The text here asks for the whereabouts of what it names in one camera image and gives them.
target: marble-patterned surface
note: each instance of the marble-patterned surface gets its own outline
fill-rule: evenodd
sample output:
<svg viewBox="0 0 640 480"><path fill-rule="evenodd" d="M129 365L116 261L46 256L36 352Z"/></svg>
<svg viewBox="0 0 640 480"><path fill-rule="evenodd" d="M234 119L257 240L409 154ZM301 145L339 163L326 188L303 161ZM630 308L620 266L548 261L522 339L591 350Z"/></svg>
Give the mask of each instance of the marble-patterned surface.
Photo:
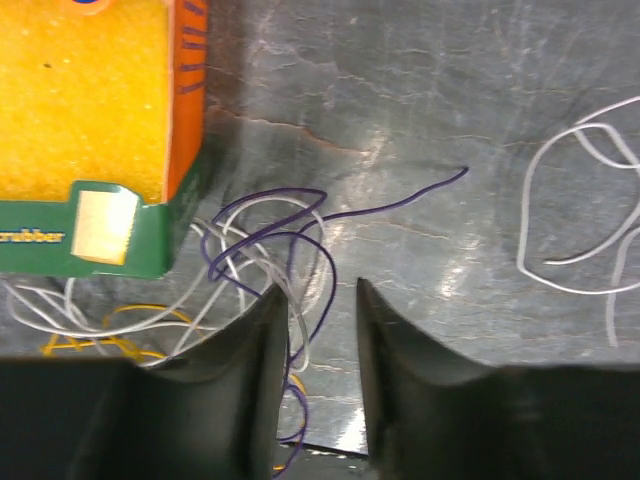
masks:
<svg viewBox="0 0 640 480"><path fill-rule="evenodd" d="M330 224L339 293L303 376L311 443L366 451L358 276L479 361L638 361L638 295L619 298L614 349L604 298L533 283L514 260L535 150L583 115L639 94L639 22L630 0L213 0L207 128L225 148L203 215L275 186L326 189L324 213L376 206L471 168L405 208ZM634 106L606 117L640 150L639 118ZM606 286L613 251L561 270L541 259L612 231L636 201L636 179L574 141L556 146L534 182L530 264L565 284ZM243 222L255 227L275 213ZM631 252L627 281L640 274L639 255ZM191 238L165 280L93 279L78 298L94 308L161 301L199 262ZM3 319L4 351L26 350L34 338ZM283 428L292 428L298 420L284 411Z"/></svg>

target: tangled wires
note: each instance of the tangled wires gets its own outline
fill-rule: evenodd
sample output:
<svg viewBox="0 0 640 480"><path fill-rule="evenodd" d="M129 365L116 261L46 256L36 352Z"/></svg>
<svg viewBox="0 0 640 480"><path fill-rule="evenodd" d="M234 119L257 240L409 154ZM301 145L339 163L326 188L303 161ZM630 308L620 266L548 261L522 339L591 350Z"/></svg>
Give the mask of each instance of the tangled wires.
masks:
<svg viewBox="0 0 640 480"><path fill-rule="evenodd" d="M617 242L620 238L624 236L622 241L620 242L620 246L618 248L618 253L616 257L616 263L614 267L614 271L611 277L611 288L600 289L600 290L584 290L566 287L560 285L556 282L553 282L547 278L544 278L537 273L529 270L525 265L525 254L527 248L527 239L529 236L529 203L531 196L531 183L533 180L533 174L535 173L535 169L544 156L544 154L560 139L568 136L574 135L578 140L578 143L584 148L589 155L612 168L618 168L623 170L634 170L635 174L640 177L640 160L635 155L633 150L627 145L627 143L623 140L622 136L613 126L607 123L593 122L595 118L603 115L604 113L611 112L618 108L624 107L631 103L635 103L640 101L640 97L632 97L622 102L615 103L613 105L609 105L608 107L602 108L590 115L587 115L583 119L579 120L574 126L571 128L557 134L550 140L544 143L542 147L536 152L531 160L529 168L527 169L524 186L522 189L522 210L521 210L521 223L520 223L520 241L518 246L518 253L516 257L516 265L518 270L523 274L531 277L532 279L541 282L545 285L553 287L557 290L561 290L563 292L575 293L579 295L607 295L607 306L605 310L605 324L607 329L607 336L609 338L609 344L611 346L618 346L618 339L615 331L615 300L616 294L620 292L626 292L630 290L634 290L640 287L640 282L635 282L629 285L620 286L620 279L622 277L622 272L624 270L627 251L629 249L629 245L636 237L638 233L640 233L640 227L637 227L633 230L630 230L632 225L636 222L636 220L640 217L640 199L636 203L635 207L629 213L627 218L620 224L620 226L607 238L601 241L598 245L583 252L579 255L575 255L573 257L561 259L561 260L546 260L544 263L547 265L569 265L575 264L593 256L599 254L605 249L609 248L615 242ZM619 163L615 160L610 159L608 156L603 154L600 150L598 150L593 143L586 137L583 133L584 130L601 130L603 131L611 140L613 145L618 149L618 152L624 157L624 159L628 163Z"/></svg>
<svg viewBox="0 0 640 480"><path fill-rule="evenodd" d="M168 306L125 305L104 317L102 323L92 322L73 301L76 280L71 278L67 280L62 293L31 285L12 285L5 281L5 287L9 292L8 309L16 321L52 335L51 341L43 348L45 354L52 354L56 348L81 350L93 346L99 353L108 355L110 354L108 348L115 346L122 354L134 358L140 365L151 367L186 352L224 328L224 325L222 327L211 325L207 322L206 316L228 287L232 287L236 292L238 314L227 319L225 325L243 315L250 308L251 303L270 285L277 284L288 298L291 320L297 326L293 338L287 342L283 396L293 395L301 405L303 413L299 430L293 435L279 439L283 443L295 442L296 446L284 465L274 467L274 477L277 477L287 470L302 447L307 431L309 408L306 388L296 373L304 371L309 365L310 345L324 325L337 290L336 264L323 245L323 240L326 238L325 224L340 218L373 214L404 206L428 192L455 182L467 172L468 168L465 167L453 177L425 187L410 197L390 205L340 212L324 217L318 213L318 209L328 196L322 190L278 188L240 198L223 208L211 221L194 220L191 229L200 237L201 253L205 264L184 293ZM314 197L314 201L306 203L291 195ZM263 202L286 202L295 205L299 210L253 233L245 232L233 225L235 219L244 210ZM296 229L296 224L307 217L312 219ZM309 235L309 231L314 227L318 229L316 238ZM268 244L276 239L288 241L288 255L283 264L280 264L267 249ZM315 249L311 268L306 274L300 274L295 269L296 249L301 243ZM259 289L250 286L250 278L243 276L243 273L248 272L249 267L252 266L261 270L264 276L264 283ZM309 331L306 317L320 301L329 273L331 273L331 286L328 299L321 309L318 321ZM184 313L184 304L201 284L210 290L210 294L200 311L191 318ZM34 294L36 298L52 307L54 312L47 312L36 305L32 301ZM22 309L28 310L31 315L19 312L16 308L16 300L20 301ZM125 326L112 326L114 317L134 310L150 310L154 313L143 320L127 323ZM167 352L142 350L130 338L123 337L169 327L183 331ZM64 346L58 343L61 337L67 339Z"/></svg>

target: orange box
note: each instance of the orange box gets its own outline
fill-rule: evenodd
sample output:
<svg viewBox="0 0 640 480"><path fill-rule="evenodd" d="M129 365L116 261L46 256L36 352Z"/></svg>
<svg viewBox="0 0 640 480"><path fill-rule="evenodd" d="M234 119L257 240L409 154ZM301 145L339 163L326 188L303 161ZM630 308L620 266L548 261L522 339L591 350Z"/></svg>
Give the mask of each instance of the orange box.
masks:
<svg viewBox="0 0 640 480"><path fill-rule="evenodd" d="M207 24L207 0L0 3L0 270L170 268L203 175Z"/></svg>

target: sponge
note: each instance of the sponge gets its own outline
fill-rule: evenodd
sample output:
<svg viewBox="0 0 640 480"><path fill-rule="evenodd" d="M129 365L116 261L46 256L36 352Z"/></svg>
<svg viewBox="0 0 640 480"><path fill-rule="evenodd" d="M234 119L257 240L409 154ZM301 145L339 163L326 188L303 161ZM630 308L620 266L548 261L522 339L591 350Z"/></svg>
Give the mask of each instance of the sponge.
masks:
<svg viewBox="0 0 640 480"><path fill-rule="evenodd" d="M0 2L0 201L66 201L76 180L162 200L170 142L169 9L117 0Z"/></svg>

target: white wire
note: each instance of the white wire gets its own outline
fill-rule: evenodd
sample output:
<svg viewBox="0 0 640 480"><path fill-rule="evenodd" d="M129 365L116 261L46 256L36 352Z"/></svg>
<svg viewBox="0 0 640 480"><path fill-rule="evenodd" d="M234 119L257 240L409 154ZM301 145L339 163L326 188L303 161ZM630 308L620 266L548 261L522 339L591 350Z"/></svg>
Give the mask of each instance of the white wire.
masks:
<svg viewBox="0 0 640 480"><path fill-rule="evenodd" d="M610 166L612 168L618 169L626 169L626 170L634 170L636 175L640 178L640 159L635 155L635 153L631 150L631 148L626 144L623 140L620 133L611 125L600 122L591 122L590 120L604 114L607 112L611 112L625 105L629 105L631 103L635 103L640 101L640 96L632 97L622 102L618 102L607 107L604 107L586 117L582 118L578 121L573 127L557 134L547 142L545 142L542 147L536 152L533 156L529 167L527 168L527 172L525 174L524 185L522 189L522 205L521 205L521 222L520 222L520 235L519 235L519 245L518 252L516 255L516 266L518 270L527 275L528 277L553 287L555 289L568 292L575 293L579 295L607 295L607 303L605 308L605 325L607 330L607 337L609 339L609 344L611 346L618 346L618 340L615 331L615 301L616 294L619 292L626 292L630 290L634 290L640 287L640 282L632 283L625 286L620 286L620 281L622 278L622 272L624 270L624 266L626 263L627 252L631 242L634 240L636 235L640 233L640 227L637 227L633 230L629 230L632 225L636 222L638 218L640 218L640 198L636 202L636 206L631 211L631 213L627 216L627 218L622 222L622 224L605 240L600 242L598 245L593 247L592 249L583 252L579 255L575 255L569 258L564 258L560 260L546 260L544 263L548 265L568 265L572 263L578 263L584 260L587 260L600 252L604 251L615 242L617 242L620 238L624 236L620 247L618 248L618 253L616 256L616 263L611 277L611 288L600 289L600 290L584 290L566 287L560 285L556 282L553 282L547 278L544 278L532 270L528 269L525 265L525 256L527 249L527 240L529 235L529 208L530 208L530 196L531 196L531 184L533 181L533 175L535 173L535 169L540 162L541 158L544 154L553 146L557 141L566 137L567 135L573 134L579 144L589 153L593 158L598 160L599 162ZM591 141L584 135L583 130L588 129L599 129L603 130L608 137L611 139L612 143L616 146L618 151L622 154L624 159L629 162L628 164L616 162L606 155L604 155L600 150L598 150Z"/></svg>
<svg viewBox="0 0 640 480"><path fill-rule="evenodd" d="M248 233L233 227L231 223L234 219L241 213L244 209L255 205L257 203L262 203L264 201L284 201L288 203L292 203L294 205L308 208L308 204L301 202L294 198L284 197L284 196L272 196L266 197L259 200L252 200L247 202L246 204L242 204L238 209L234 210L230 215L230 218L227 219L224 223L218 222L217 225L211 226L207 224L202 219L196 218L191 225L191 229L194 230L200 237L204 235L204 231L209 230L215 237L220 239L220 243L223 251L226 250L228 242L232 242L233 240L229 238L229 233L236 235L237 237L243 239L249 236ZM322 217L315 211L312 210L311 214L314 216L315 220L319 223L321 229L321 237L320 242L322 241L322 236L325 234L324 222L322 221ZM272 283L277 283L280 288L284 291L287 296L289 303L292 309L292 316L297 321L300 332L300 342L301 349L303 351L302 356L302 365L292 366L293 371L303 371L309 365L309 334L306 326L306 322L304 316L308 311L315 305L317 300L311 302L311 304L307 305L304 310L301 308L301 303L304 301L307 290L309 288L310 282L307 282L305 288L302 290L301 294L296 294L294 291L295 288L289 281L286 272L278 266L269 256L267 250L259 243L252 243L250 246L239 249L240 252L247 258L247 260L241 262L236 265L231 256L227 257L226 263L229 267L229 271L231 272L231 277L240 282L240 272L245 268L256 265L266 274L265 283L262 286L261 290L259 290L260 294L263 294ZM314 259L314 265L317 263L317 257ZM321 274L321 288L325 285L326 282L326 270L328 267L328 262L325 261L323 263L324 270ZM76 279L70 278L67 280L65 284L65 288L63 293L57 292L55 290L50 290L41 287L33 287L29 285L11 285L6 280L2 280L5 288L9 292L7 306L12 317L31 328L51 333L51 334L59 334L65 335L68 337L74 338L83 338L83 339L91 339L95 346L99 349L100 353L107 355L107 352L102 348L99 342L96 339L105 338L109 336L115 335L126 335L133 334L141 331L151 330L155 328L164 328L164 327L181 327L185 328L184 334L180 337L180 339L176 342L174 347L171 349L171 352L166 358L153 360L150 362L146 362L143 365L152 366L167 361L168 359L182 354L185 351L193 348L194 346L200 344L205 341L211 335L214 335L217 331L224 328L229 323L235 321L238 317L243 315L248 307L246 296L244 290L238 286L233 285L228 279L222 279L216 288L213 290L211 296L208 298L207 302L203 306L203 308L199 311L196 317L193 319L191 324L187 324L184 322L178 321L167 321L163 320L165 317L172 314L174 310L180 308L183 303L193 294L198 285L202 282L202 280L207 275L209 270L209 266L204 266L196 275L193 282L188 286L185 292L170 306L159 311L158 313L151 315L148 318L145 318L141 321L135 322L133 324L129 324L124 327L112 327L112 328L95 328L89 324L87 317L84 315L81 309L79 309L75 303L73 302L73 291L75 288ZM214 303L218 300L222 292L229 286L229 284L235 286L238 292L238 301L239 301L239 313L233 318L228 319L224 325L211 327L206 325L201 325L204 317L207 315L209 310L213 307ZM69 328L64 324L58 322L55 318L53 318L49 313L35 305L28 297L26 297L22 292L33 292L36 293L40 298L42 298L46 303L52 306L64 319L66 319L72 326ZM40 317L44 323L34 321L30 318L26 318L15 308L15 299L18 299L22 302L22 304L27 307L32 313L35 313L38 317ZM197 340L187 343L190 336L196 331L209 331L207 335L203 338L198 338Z"/></svg>
<svg viewBox="0 0 640 480"><path fill-rule="evenodd" d="M627 263L627 253L629 251L629 246L631 242L636 238L636 236L640 233L640 226L634 228L630 232L628 232L622 242L620 242L620 247L618 247L618 253L616 255L616 264L613 269L613 273L611 274L611 285L618 286L620 285L620 279L622 278L622 272L624 271L624 266ZM615 310L616 310L616 293L610 293L607 295L607 305L605 309L605 324L607 327L607 337L609 338L609 345L612 347L618 346L618 337L616 335L616 326L615 326Z"/></svg>
<svg viewBox="0 0 640 480"><path fill-rule="evenodd" d="M520 270L520 272L522 272L523 274L533 278L534 280L537 280L538 282L544 283L545 285L556 288L558 290L562 290L563 292L576 293L579 295L606 295L608 293L627 292L629 290L633 290L635 288L640 287L640 282L636 282L631 285L625 285L623 287L615 287L615 288L609 288L609 289L603 289L603 290L582 290L577 288L565 287L549 279L541 277L540 275L529 270L524 263L526 249L527 249L527 240L529 236L529 204L530 204L530 197L531 197L531 183L533 180L533 174L535 173L535 169L538 163L540 162L540 159L542 158L542 156L547 152L547 150L549 150L549 148L551 148L551 146L554 143L556 143L561 138L566 137L567 135L571 135L574 132L577 132L580 130L586 130L589 128L598 128L598 129L605 130L607 132L611 132L615 130L611 125L607 125L605 123L583 123L581 125L575 125L565 130L564 132L559 133L558 135L551 138L547 142L545 142L545 144L542 147L540 147L540 149L536 152L533 159L531 160L531 164L529 165L529 168L527 169L527 173L525 175L524 186L522 189L520 242L518 245L518 253L516 256L516 266L518 267L518 270ZM634 212L632 212L632 214L627 218L627 220L623 222L621 228L624 227L624 230L622 231L621 235L623 235L624 232L631 226L631 224L633 223L635 218L638 217L638 215L640 215L640 205L638 205L634 209ZM606 240L604 240L600 245L598 245L594 249L594 251L597 251L597 253L599 253L605 248L607 248L608 246L610 246L612 243L614 243L617 240L617 238L614 240L611 240L611 239L614 238L614 236L616 236L617 233L618 231L616 231L613 235L611 235Z"/></svg>
<svg viewBox="0 0 640 480"><path fill-rule="evenodd" d="M624 107L626 105L630 105L630 104L635 103L637 101L640 101L640 96L632 97L632 98L629 98L629 99L624 100L622 102L614 103L613 105L609 105L608 107L602 108L602 109L600 109L600 110L598 110L598 111L596 111L596 112L594 112L594 113L592 113L590 115L587 115L586 117L584 117L580 121L578 121L576 123L576 125L585 124L589 120L592 120L592 119L594 119L596 117L599 117L600 115L603 115L604 113L611 112L613 110L616 110L618 108ZM640 170L638 170L640 168L640 160L638 159L636 154L633 152L633 150L631 150L631 148L629 148L629 146L626 144L626 142L622 139L622 136L619 134L619 132L615 128L611 127L610 125L607 125L607 126L609 128L606 129L605 131L609 135L609 138L611 139L613 144L618 148L618 151L629 162L628 164L618 163L618 162L616 162L614 160L611 160L606 155L604 155L602 152L600 152L600 150L598 150L596 147L594 147L594 145L591 143L591 141L589 141L589 139L586 137L586 135L584 135L584 133L582 133L582 131L576 131L574 133L574 135L578 139L578 142L580 143L580 145L582 145L582 147L587 152L589 152L591 154L591 156L594 157L596 160L600 161L601 163L604 163L605 165L613 167L613 168L635 170L636 174L640 178ZM622 235L624 235L624 233L631 227L631 225L633 225L633 223L638 219L638 217L640 217L640 198L638 198L638 202L636 203L636 207L629 214L629 216L626 218L626 220L620 225L620 227L618 227L618 229L614 233L612 233L609 236L609 238L607 238L600 245L598 245L595 248L593 248L591 250L588 250L588 251L586 251L586 252L584 252L582 254L575 255L573 257L569 257L569 258L565 258L565 259L558 259L558 260L547 260L544 263L546 263L548 265L569 265L571 263L577 263L577 262L580 262L582 260L587 260L587 259L597 255L598 253L602 252L603 250L605 250L609 246L613 245L615 242L617 242L620 239L620 237L622 237Z"/></svg>
<svg viewBox="0 0 640 480"><path fill-rule="evenodd" d="M235 219L238 217L238 215L240 215L247 208L250 208L252 206L258 205L260 203L273 202L273 201L291 203L293 205L297 205L299 207L302 207L303 209L309 208L309 204L308 203L305 203L305 202L303 202L301 200L298 200L296 198L282 196L282 195L272 195L272 196L269 196L269 197L263 197L263 198L257 198L257 199L249 200L249 201L243 203L238 208L236 208L229 215L229 218L224 223L224 226L222 228L222 236L219 237L222 251L227 250L227 243L226 243L226 240L225 240L225 236L227 234L227 230L231 227L231 224L235 221ZM320 216L320 214L316 210L311 210L310 213L314 217L314 219L316 220L316 223L318 224L318 227L320 229L319 242L322 243L322 239L326 237L326 227L325 227L324 220L322 219L322 217ZM316 254L315 254L314 257L315 258L313 260L312 267L311 267L311 274L309 275L308 281L305 283L303 291L299 295L298 303L300 303L300 304L304 304L305 297L306 297L307 292L309 290L309 287L311 285L310 280L313 278L313 273L318 268L318 258L321 257L319 250L316 249ZM227 264L229 265L230 269L232 269L233 261L231 260L230 256L227 257ZM325 286L326 281L327 281L327 273L328 273L328 269L329 269L329 262L324 258L324 256L322 256L322 259L321 259L320 269L321 269L321 272L320 272L320 287L318 289L316 289L316 294L314 295L314 297L311 299L310 302L307 302L307 305L302 310L302 315L303 316L306 315L307 313L309 313L316 306L316 304L318 303L318 301L320 299L320 296L322 295L322 291L324 290L324 286ZM239 292L240 302L241 303L242 303L242 301L244 299L244 294L245 294L244 291ZM291 343L292 343L293 350L298 350L300 347L308 348L308 345L305 347L305 344L304 344L304 341L303 341L303 338L302 338L302 329L300 329L300 336L296 335L291 340Z"/></svg>

